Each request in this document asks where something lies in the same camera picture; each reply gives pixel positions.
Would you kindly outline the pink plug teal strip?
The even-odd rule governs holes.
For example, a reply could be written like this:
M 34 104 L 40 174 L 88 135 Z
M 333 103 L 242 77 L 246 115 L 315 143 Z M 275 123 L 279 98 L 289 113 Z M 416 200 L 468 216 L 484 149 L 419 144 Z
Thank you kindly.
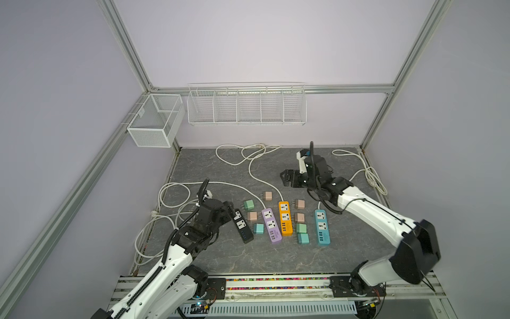
M 304 213 L 296 213 L 294 215 L 294 219 L 296 223 L 305 223 L 305 214 Z
M 305 207 L 306 207 L 305 200 L 304 199 L 296 199 L 294 201 L 294 207 L 296 209 L 305 209 Z

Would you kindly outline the black power strip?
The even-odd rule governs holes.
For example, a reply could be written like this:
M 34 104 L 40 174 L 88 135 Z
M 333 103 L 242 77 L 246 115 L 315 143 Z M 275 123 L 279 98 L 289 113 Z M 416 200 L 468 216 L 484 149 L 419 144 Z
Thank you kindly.
M 248 244 L 249 242 L 251 242 L 254 239 L 254 234 L 239 209 L 234 210 L 232 220 L 237 228 L 237 231 L 243 243 Z

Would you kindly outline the green plug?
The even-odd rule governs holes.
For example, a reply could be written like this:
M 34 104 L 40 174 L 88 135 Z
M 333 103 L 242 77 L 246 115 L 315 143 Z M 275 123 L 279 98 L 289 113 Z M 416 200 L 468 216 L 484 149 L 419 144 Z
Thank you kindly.
M 308 228 L 306 224 L 303 223 L 297 223 L 296 224 L 296 233 L 298 234 L 305 234 L 308 232 Z
M 248 199 L 243 201 L 244 211 L 252 212 L 256 210 L 255 202 L 252 199 Z

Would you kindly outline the orange power strip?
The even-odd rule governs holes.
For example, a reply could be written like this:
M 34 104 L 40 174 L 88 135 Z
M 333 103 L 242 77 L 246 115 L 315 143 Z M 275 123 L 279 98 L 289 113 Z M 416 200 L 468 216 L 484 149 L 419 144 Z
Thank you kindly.
M 292 216 L 288 202 L 279 202 L 280 228 L 283 236 L 291 236 L 294 232 L 292 227 Z

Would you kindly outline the teal power strip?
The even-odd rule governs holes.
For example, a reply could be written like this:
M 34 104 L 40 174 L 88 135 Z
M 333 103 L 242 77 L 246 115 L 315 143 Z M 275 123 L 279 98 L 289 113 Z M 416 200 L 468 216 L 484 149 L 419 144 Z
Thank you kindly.
M 316 209 L 314 212 L 314 217 L 316 221 L 318 244 L 322 246 L 330 245 L 331 239 L 325 210 Z

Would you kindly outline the purple power strip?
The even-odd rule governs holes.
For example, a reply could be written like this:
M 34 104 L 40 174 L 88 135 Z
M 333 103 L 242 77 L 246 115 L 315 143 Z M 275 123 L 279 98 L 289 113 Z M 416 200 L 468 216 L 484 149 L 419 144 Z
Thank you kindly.
M 279 226 L 276 222 L 275 215 L 271 208 L 266 208 L 261 211 L 262 217 L 264 219 L 264 223 L 266 224 L 266 229 L 268 231 L 268 235 L 271 243 L 280 243 L 282 241 L 282 234 L 280 232 Z

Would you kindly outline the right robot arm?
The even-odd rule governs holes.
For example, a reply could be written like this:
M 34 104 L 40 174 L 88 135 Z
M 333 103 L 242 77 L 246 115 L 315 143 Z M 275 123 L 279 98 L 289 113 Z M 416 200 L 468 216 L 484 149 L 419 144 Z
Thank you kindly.
M 297 152 L 296 158 L 299 168 L 280 174 L 285 186 L 304 188 L 334 214 L 347 211 L 358 217 L 395 248 L 392 255 L 359 264 L 344 284 L 346 290 L 363 296 L 376 286 L 394 280 L 409 284 L 424 282 L 441 259 L 433 224 L 396 213 L 363 193 L 350 180 L 333 176 L 325 158 L 315 154 L 312 146 Z

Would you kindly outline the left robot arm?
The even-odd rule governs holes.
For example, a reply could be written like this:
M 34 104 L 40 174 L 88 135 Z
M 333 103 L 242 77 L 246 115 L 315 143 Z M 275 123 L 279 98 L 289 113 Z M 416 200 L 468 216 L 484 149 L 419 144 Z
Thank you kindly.
M 158 263 L 119 303 L 98 309 L 93 318 L 167 318 L 186 300 L 206 293 L 208 274 L 192 262 L 235 214 L 231 202 L 210 197 L 208 183 L 207 178 L 194 212 L 171 233 Z

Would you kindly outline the white mesh box basket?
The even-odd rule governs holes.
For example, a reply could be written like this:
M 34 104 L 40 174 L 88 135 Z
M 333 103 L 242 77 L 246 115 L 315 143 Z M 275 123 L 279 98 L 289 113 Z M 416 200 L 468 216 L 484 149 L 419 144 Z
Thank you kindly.
M 172 148 L 185 117 L 179 94 L 149 94 L 127 127 L 140 148 Z

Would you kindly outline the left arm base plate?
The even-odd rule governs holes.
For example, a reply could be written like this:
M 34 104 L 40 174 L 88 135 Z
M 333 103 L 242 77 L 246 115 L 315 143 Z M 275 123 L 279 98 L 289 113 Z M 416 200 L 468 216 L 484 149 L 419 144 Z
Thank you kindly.
M 209 277 L 197 285 L 193 299 L 224 300 L 227 292 L 227 279 L 224 277 Z

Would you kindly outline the aluminium front rail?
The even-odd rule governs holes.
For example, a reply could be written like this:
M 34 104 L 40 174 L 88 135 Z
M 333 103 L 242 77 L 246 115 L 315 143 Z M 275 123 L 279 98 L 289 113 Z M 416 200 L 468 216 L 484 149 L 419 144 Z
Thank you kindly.
M 332 283 L 332 274 L 312 275 L 211 275 L 220 284 L 213 292 L 220 294 L 221 301 L 259 301 L 280 297 L 282 299 L 332 300 L 348 297 L 347 292 Z M 424 283 L 410 284 L 394 280 L 380 284 L 388 299 L 445 299 L 447 294 L 435 274 L 426 277 Z

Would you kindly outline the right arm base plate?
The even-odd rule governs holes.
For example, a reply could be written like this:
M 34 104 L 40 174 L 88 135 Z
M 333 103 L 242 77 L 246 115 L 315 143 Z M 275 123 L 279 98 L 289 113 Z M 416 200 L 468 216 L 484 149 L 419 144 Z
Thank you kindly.
M 370 287 L 362 280 L 351 278 L 349 275 L 331 276 L 329 288 L 333 296 L 340 297 L 385 297 L 386 290 L 383 284 Z

